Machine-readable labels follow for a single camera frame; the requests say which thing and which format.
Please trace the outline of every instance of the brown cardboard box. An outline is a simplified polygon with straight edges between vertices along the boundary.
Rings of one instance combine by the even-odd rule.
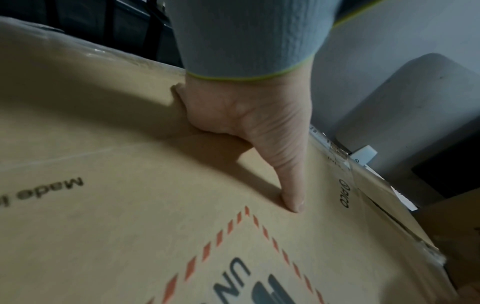
[[[480,188],[422,208],[415,218],[447,255],[457,287],[480,281]]]
[[[293,214],[249,144],[188,124],[182,71],[13,20],[0,44],[0,303],[456,297],[391,190],[334,147],[311,138]]]

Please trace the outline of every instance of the ribbed cuff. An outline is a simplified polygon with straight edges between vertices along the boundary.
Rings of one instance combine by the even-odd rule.
[[[170,0],[166,10],[183,64],[205,78],[281,73],[313,55],[339,0]]]

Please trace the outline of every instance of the white wall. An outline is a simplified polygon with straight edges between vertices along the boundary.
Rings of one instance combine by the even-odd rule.
[[[480,74],[480,0],[384,0],[332,29],[312,72],[312,123],[329,136],[407,61],[440,53]]]

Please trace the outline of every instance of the hand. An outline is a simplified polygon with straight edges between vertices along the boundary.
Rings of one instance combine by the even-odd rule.
[[[175,86],[197,128],[241,137],[276,171],[285,205],[304,209],[304,161],[312,115],[313,60],[261,81],[211,81],[190,75]]]

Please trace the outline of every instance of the red striped border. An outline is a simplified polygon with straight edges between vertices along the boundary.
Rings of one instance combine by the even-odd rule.
[[[244,213],[244,218],[246,219],[247,217],[250,217],[250,209],[245,206],[244,210],[243,211],[240,211],[239,213],[237,213],[236,215],[236,221],[234,219],[232,219],[230,222],[228,222],[227,224],[227,228],[226,228],[226,236],[230,235],[233,230],[234,230],[234,223],[236,222],[237,225],[239,225],[241,222],[242,222],[242,213]],[[272,241],[272,246],[273,248],[275,249],[275,251],[277,253],[281,253],[283,259],[285,260],[285,262],[287,263],[288,267],[292,267],[293,268],[293,271],[295,273],[295,275],[302,281],[305,281],[305,286],[307,288],[308,291],[310,291],[310,293],[314,293],[316,294],[317,298],[318,298],[318,301],[320,304],[325,304],[324,303],[324,299],[322,297],[322,294],[320,293],[320,291],[318,289],[313,289],[312,287],[312,284],[309,280],[309,278],[303,274],[303,278],[302,278],[302,274],[300,272],[300,269],[299,267],[297,266],[297,264],[295,264],[294,262],[291,262],[290,261],[290,258],[289,258],[289,255],[285,252],[285,250],[283,248],[280,248],[279,247],[279,244],[277,242],[277,240],[275,238],[273,238],[273,236],[269,235],[269,231],[267,230],[267,228],[262,225],[261,226],[261,229],[260,229],[260,221],[259,219],[254,215],[252,214],[252,216],[250,217],[253,219],[253,224],[259,229],[259,231],[263,234],[263,236],[268,240],[268,241]],[[216,234],[216,238],[215,238],[215,244],[216,244],[216,247],[219,247],[222,243],[223,243],[223,240],[224,240],[224,230],[221,229],[217,234]],[[204,247],[203,247],[203,252],[202,252],[202,255],[201,255],[201,262],[205,262],[208,257],[210,256],[210,253],[211,253],[211,250],[212,250],[212,242],[209,241]],[[190,261],[188,261],[188,263],[186,264],[186,268],[185,268],[185,277],[184,277],[184,282],[185,281],[188,281],[190,279],[190,277],[195,273],[195,266],[196,266],[196,262],[197,262],[197,256],[194,256]],[[175,294],[175,288],[177,286],[177,278],[178,278],[178,273],[175,274],[171,279],[170,281],[168,281],[168,283],[166,284],[165,286],[165,289],[164,289],[164,292],[163,292],[163,300],[162,300],[162,304],[167,304],[168,302],[170,302],[170,300],[173,298],[174,294]],[[151,298],[147,304],[154,304],[154,297]]]

